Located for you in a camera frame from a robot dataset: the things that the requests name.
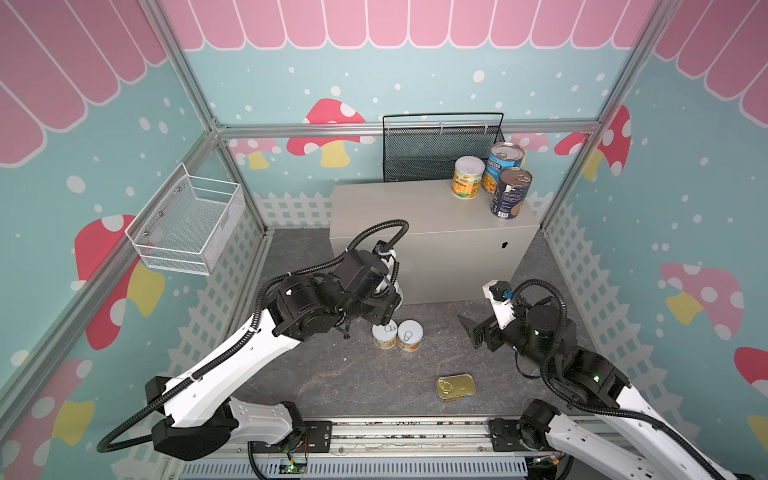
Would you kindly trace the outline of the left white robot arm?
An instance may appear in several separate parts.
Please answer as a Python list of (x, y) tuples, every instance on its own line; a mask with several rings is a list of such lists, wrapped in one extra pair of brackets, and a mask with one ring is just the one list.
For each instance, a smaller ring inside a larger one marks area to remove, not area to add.
[(146, 406), (107, 433), (98, 452), (149, 443), (159, 453), (193, 461), (235, 437), (295, 448), (306, 427), (294, 403), (251, 404), (233, 393), (314, 335), (347, 335), (358, 318), (388, 324), (402, 303), (395, 246), (408, 229), (404, 219), (375, 224), (335, 258), (267, 280), (249, 319), (186, 372), (149, 381)]

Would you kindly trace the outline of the blue Progresso soup can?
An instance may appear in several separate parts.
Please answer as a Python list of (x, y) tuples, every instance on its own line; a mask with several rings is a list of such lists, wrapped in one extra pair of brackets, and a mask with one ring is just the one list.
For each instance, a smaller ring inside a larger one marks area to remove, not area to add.
[(493, 194), (496, 190), (501, 172), (507, 168), (520, 167), (525, 158), (525, 150), (512, 142), (499, 142), (491, 147), (485, 162), (482, 176), (482, 186), (486, 192)]

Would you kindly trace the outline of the dark navy label can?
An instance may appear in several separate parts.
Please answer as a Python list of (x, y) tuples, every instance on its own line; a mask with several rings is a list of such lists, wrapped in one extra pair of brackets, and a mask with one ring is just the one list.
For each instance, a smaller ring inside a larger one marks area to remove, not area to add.
[(502, 170), (493, 194), (491, 213), (503, 220), (516, 218), (532, 181), (533, 175), (525, 169), (510, 167)]

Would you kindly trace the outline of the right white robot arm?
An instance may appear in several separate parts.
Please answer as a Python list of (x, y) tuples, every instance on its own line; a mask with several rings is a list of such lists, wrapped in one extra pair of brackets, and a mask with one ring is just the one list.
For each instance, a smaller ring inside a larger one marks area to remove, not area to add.
[(482, 288), (493, 314), (482, 323), (460, 320), (473, 347), (511, 348), (531, 361), (540, 380), (566, 405), (595, 416), (630, 444), (618, 446), (580, 426), (554, 405), (534, 399), (516, 420), (489, 423), (493, 447), (554, 450), (611, 479), (733, 479), (691, 444), (604, 356), (580, 346), (561, 292), (529, 279), (517, 287), (493, 280)]

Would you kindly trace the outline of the yellow can white lid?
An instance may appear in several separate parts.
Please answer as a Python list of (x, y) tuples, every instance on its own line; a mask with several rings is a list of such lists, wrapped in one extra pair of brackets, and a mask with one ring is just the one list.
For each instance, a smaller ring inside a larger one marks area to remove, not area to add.
[(416, 320), (407, 319), (398, 325), (398, 346), (404, 351), (416, 351), (424, 337), (423, 326)]
[(485, 172), (485, 163), (474, 156), (462, 156), (454, 164), (452, 180), (452, 194), (462, 200), (473, 199), (477, 196), (482, 177)]
[(384, 325), (374, 325), (371, 329), (374, 344), (383, 350), (396, 346), (398, 341), (398, 324), (390, 320)]

